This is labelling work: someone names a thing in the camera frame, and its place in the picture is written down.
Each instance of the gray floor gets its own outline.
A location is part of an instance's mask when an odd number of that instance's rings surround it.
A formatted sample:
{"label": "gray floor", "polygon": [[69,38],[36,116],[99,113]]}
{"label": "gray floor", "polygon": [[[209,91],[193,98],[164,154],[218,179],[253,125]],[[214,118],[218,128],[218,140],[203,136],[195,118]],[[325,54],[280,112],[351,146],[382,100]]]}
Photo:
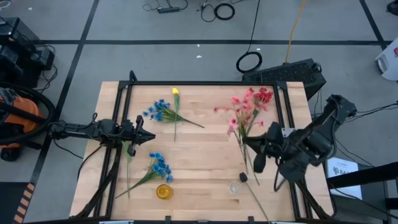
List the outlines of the gray floor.
{"label": "gray floor", "polygon": [[[93,1],[18,0],[0,11],[0,15],[20,17],[43,40],[80,40]],[[212,23],[200,19],[197,9],[203,1],[188,1],[188,8],[182,12],[158,14],[141,8],[145,3],[155,6],[154,0],[100,0],[87,39],[250,39],[255,0],[234,5],[236,15],[232,20]],[[171,2],[176,6],[184,5],[183,0]],[[394,40],[398,37],[398,17],[386,12],[388,2],[366,0],[384,40]],[[254,39],[288,40],[300,4],[299,0],[262,0]],[[212,15],[206,11],[204,16],[210,19]],[[294,39],[377,40],[358,0],[308,0]],[[56,105],[77,45],[54,47],[57,50],[55,65],[58,77],[44,94]],[[135,71],[139,80],[240,80],[241,74],[236,71],[235,63],[247,47],[236,44],[84,45],[61,118],[87,123],[95,110],[101,82],[126,80],[130,70]],[[268,68],[284,61],[287,46],[253,45],[252,49],[260,51],[262,68]],[[354,102],[359,110],[369,110],[398,100],[398,84],[383,79],[374,64],[380,52],[377,45],[293,45],[290,61],[312,58],[321,63],[327,80],[322,90],[323,104],[330,94],[336,93]],[[249,68],[253,63],[251,58],[247,58],[243,67]],[[316,98],[310,100],[311,111],[315,102]],[[397,111],[379,112],[344,124],[337,132],[337,138],[350,151],[376,166],[397,161],[396,118]],[[82,156],[86,141],[66,139],[60,144]],[[39,151],[26,149],[16,162],[0,161],[0,181],[29,181],[38,155]],[[340,152],[336,156],[347,159]],[[68,217],[80,163],[76,157],[53,144],[50,146],[26,222]],[[389,182],[389,192],[391,197],[397,196],[394,182]],[[338,218],[377,222],[343,210],[339,210]]]}

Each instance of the yellow cup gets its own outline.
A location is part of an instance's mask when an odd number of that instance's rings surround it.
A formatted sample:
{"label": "yellow cup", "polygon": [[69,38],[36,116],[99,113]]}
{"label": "yellow cup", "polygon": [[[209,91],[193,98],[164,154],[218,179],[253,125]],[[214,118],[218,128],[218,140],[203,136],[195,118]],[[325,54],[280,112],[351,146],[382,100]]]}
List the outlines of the yellow cup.
{"label": "yellow cup", "polygon": [[166,184],[159,185],[156,189],[156,195],[160,199],[169,199],[172,196],[172,194],[173,194],[173,189]]}

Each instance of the blue flower bunch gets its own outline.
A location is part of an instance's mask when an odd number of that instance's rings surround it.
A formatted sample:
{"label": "blue flower bunch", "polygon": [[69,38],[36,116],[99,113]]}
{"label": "blue flower bunch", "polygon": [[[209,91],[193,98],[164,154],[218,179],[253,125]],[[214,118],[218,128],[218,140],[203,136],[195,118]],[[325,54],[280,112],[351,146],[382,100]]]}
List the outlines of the blue flower bunch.
{"label": "blue flower bunch", "polygon": [[159,122],[173,123],[177,121],[185,121],[204,128],[202,125],[196,124],[176,114],[174,110],[170,109],[170,103],[165,102],[164,99],[155,101],[154,105],[148,108],[148,111],[142,112],[142,115],[145,117],[150,116],[150,119],[155,119]]}
{"label": "blue flower bunch", "polygon": [[167,175],[166,183],[170,183],[173,180],[173,176],[171,175],[172,171],[170,170],[169,165],[165,164],[162,153],[152,152],[149,154],[149,157],[156,160],[156,163],[152,165],[152,169],[162,178]]}
{"label": "blue flower bunch", "polygon": [[140,186],[141,184],[144,184],[150,180],[155,180],[155,179],[164,179],[166,177],[166,183],[170,183],[173,181],[173,176],[171,175],[172,171],[170,170],[169,165],[165,163],[165,159],[160,152],[151,152],[149,154],[149,157],[151,158],[150,161],[150,166],[148,167],[148,172],[147,174],[134,186],[128,188],[126,191],[123,193],[119,194],[116,198],[124,195],[125,193],[128,193],[130,190],[134,189],[137,186]]}
{"label": "blue flower bunch", "polygon": [[150,119],[163,121],[163,114],[169,114],[169,108],[170,103],[166,103],[164,99],[160,99],[159,101],[155,101],[154,105],[148,108],[148,111],[142,112],[142,115],[150,116]]}

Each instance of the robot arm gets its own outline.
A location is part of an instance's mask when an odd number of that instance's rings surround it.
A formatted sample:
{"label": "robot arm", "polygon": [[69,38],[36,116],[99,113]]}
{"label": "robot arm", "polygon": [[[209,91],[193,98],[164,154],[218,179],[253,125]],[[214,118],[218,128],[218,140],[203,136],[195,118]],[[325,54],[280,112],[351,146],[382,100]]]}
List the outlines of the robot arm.
{"label": "robot arm", "polygon": [[115,147],[118,141],[131,141],[127,152],[130,156],[135,155],[135,145],[155,138],[155,134],[145,131],[142,128],[144,119],[137,116],[136,127],[130,120],[125,120],[120,126],[112,119],[94,121],[88,125],[70,124],[58,121],[50,124],[50,133],[54,139],[65,139],[67,137],[94,139],[106,144],[108,147]]}
{"label": "robot arm", "polygon": [[266,157],[275,157],[279,172],[289,182],[304,178],[309,164],[318,166],[335,149],[335,132],[343,121],[356,113],[355,105],[340,95],[331,95],[324,112],[304,129],[298,129],[284,138],[277,123],[272,123],[268,132],[258,137],[247,137],[243,142],[257,156],[254,171],[262,172]]}

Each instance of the wooden tabletop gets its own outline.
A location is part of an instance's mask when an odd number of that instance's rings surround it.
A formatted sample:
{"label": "wooden tabletop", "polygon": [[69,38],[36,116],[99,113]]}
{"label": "wooden tabletop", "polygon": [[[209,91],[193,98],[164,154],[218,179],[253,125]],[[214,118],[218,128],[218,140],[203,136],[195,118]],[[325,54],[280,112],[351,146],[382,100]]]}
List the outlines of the wooden tabletop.
{"label": "wooden tabletop", "polygon": [[[112,117],[117,86],[118,82],[102,83],[96,107],[97,119]],[[149,153],[159,151],[170,164],[174,181],[169,185],[174,194],[170,200],[157,198],[155,190],[165,180],[138,186],[131,191],[130,198],[125,194],[114,200],[112,219],[164,220],[166,215],[170,215],[172,220],[247,221],[248,216],[253,216],[256,221],[266,220],[246,185],[242,184],[236,194],[230,192],[230,184],[239,182],[239,173],[245,171],[243,157],[236,138],[226,134],[226,120],[230,114],[213,112],[215,106],[228,106],[232,96],[242,96],[249,86],[133,86],[128,119],[135,122],[137,115],[161,98],[172,103],[173,108],[173,87],[180,91],[180,115],[205,128],[178,123],[177,140],[174,142],[173,123],[158,123],[144,118],[144,129],[156,134],[156,138],[136,148],[137,154],[131,162],[131,185],[147,172]],[[304,128],[311,122],[311,117],[303,85],[288,83],[288,88],[295,126]],[[258,91],[259,86],[253,86],[253,89]],[[284,109],[281,91],[280,98]],[[123,111],[121,104],[119,123]],[[264,120],[264,127],[253,127],[251,136],[263,134],[271,122],[278,120],[274,99],[269,106],[269,111],[262,111],[257,117]],[[285,109],[284,120],[287,124]],[[85,157],[97,147],[98,142],[88,141]],[[98,151],[82,168],[70,215],[77,214],[98,188],[104,152],[104,149]],[[249,149],[249,152],[253,159],[254,151]],[[123,152],[115,196],[127,188],[126,166],[127,158]],[[248,184],[270,220],[294,221],[289,185],[284,184],[278,192],[273,191],[276,170],[274,160],[269,159],[264,172],[257,174],[260,186],[250,171]],[[309,191],[331,215],[333,209],[323,167],[308,166],[306,180]],[[298,197],[301,216],[305,217],[299,190]],[[108,191],[103,196],[102,214],[107,198]]]}

